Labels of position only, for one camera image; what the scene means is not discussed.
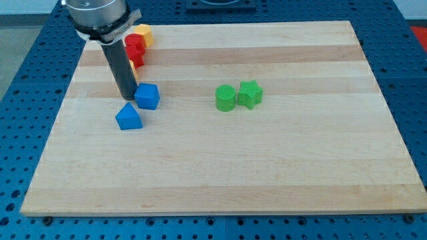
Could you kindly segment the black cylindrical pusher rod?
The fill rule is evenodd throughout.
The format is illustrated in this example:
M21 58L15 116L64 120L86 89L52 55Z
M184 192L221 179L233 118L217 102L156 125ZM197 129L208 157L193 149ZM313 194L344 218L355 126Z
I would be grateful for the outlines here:
M121 96L127 101L134 100L137 82L123 41L119 39L110 45L102 45L101 48L113 73Z

